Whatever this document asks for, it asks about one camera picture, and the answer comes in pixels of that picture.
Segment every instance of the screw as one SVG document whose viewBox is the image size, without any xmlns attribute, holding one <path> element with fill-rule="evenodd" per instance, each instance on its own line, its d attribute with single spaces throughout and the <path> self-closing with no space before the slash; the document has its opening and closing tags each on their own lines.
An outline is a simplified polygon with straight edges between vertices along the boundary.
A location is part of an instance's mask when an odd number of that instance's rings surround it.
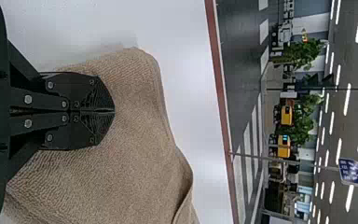
<svg viewBox="0 0 358 224">
<path fill-rule="evenodd" d="M 1 143 L 1 144 L 0 144 L 0 152 L 6 153 L 7 150 L 8 150 L 7 144 L 6 144 L 6 143 Z"/>
<path fill-rule="evenodd" d="M 48 82 L 48 88 L 52 90 L 54 88 L 54 83 Z"/>
<path fill-rule="evenodd" d="M 30 105 L 32 103 L 32 96 L 31 95 L 25 95 L 24 103 L 26 103 L 27 105 Z"/>
<path fill-rule="evenodd" d="M 7 79 L 7 77 L 8 77 L 8 75 L 7 75 L 6 72 L 0 71 L 0 78 L 2 78 L 2 79 Z"/>
<path fill-rule="evenodd" d="M 49 133 L 48 137 L 46 138 L 46 140 L 48 140 L 48 142 L 53 141 L 53 135 L 51 133 Z"/>
<path fill-rule="evenodd" d="M 31 128 L 32 127 L 32 120 L 31 119 L 26 119 L 24 122 L 24 127 L 25 128 Z"/>
</svg>

